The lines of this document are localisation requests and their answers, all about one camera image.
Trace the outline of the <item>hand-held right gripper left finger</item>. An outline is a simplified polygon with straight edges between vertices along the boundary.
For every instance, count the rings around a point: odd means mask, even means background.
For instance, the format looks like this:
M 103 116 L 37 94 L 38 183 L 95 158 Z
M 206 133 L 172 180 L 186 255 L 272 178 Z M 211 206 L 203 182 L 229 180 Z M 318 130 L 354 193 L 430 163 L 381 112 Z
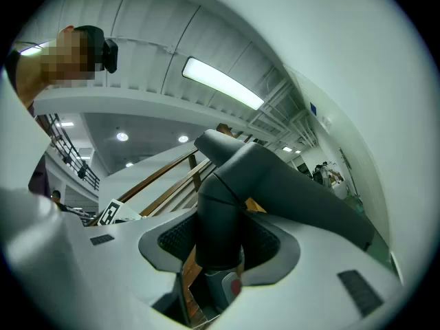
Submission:
M 1 254 L 32 304 L 57 329 L 186 329 L 174 272 L 140 253 L 149 220 L 85 228 L 48 199 L 1 191 Z

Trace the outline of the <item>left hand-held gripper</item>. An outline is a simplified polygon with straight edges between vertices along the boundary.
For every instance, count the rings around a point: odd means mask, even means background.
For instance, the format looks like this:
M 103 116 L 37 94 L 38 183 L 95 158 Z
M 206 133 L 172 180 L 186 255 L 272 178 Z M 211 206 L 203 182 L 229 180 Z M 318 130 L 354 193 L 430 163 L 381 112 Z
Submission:
M 141 216 L 125 203 L 112 199 L 97 220 L 97 226 L 115 224 L 118 221 L 138 220 Z

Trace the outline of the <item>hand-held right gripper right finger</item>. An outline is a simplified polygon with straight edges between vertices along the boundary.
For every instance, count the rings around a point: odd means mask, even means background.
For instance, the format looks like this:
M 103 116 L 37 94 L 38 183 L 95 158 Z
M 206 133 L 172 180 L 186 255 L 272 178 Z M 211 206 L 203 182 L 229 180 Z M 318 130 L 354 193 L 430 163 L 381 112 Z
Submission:
M 383 329 L 402 284 L 332 232 L 270 214 L 250 218 L 280 240 L 278 254 L 244 272 L 241 293 L 211 329 Z

